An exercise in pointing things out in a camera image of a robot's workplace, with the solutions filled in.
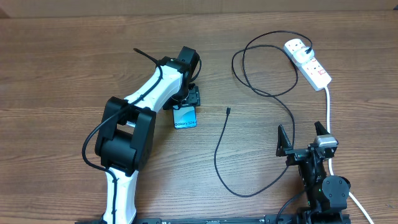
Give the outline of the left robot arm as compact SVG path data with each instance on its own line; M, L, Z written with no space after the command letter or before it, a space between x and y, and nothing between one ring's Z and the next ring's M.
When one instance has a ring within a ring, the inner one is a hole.
M100 223L133 223L137 176L146 165L160 110L172 110L176 129L197 125L200 92L194 80L201 67L197 51L183 47L176 58L152 59L155 72L135 93L110 98L98 128L95 153L108 182Z

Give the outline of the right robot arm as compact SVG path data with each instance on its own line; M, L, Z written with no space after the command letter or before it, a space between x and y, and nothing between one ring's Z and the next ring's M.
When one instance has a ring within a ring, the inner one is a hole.
M349 215L342 214L347 209L347 198L351 184L338 175L327 175L323 162L334 157L338 140L317 121L314 123L317 136L305 149L294 149L285 133L283 125L278 127L276 156L285 157L287 167L297 166L304 189L291 198L280 209L305 194L307 207L297 209L297 213L287 220L278 213L275 222L282 223L350 223Z

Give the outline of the blue Galaxy smartphone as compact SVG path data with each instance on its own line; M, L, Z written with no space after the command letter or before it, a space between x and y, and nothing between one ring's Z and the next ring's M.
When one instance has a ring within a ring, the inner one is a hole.
M197 126L197 116L193 106L173 108L175 129L194 128Z

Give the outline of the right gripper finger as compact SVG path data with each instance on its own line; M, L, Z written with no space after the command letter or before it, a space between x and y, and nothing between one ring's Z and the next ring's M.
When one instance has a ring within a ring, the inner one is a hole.
M321 122L317 121L314 123L314 125L315 125L315 130L316 130L317 136L323 136L323 135L330 134L330 132L326 130L326 128L321 124Z
M277 136L278 140L277 140L276 156L277 157L288 156L289 154L292 153L293 147L290 140L287 137L283 125L281 124L278 126Z

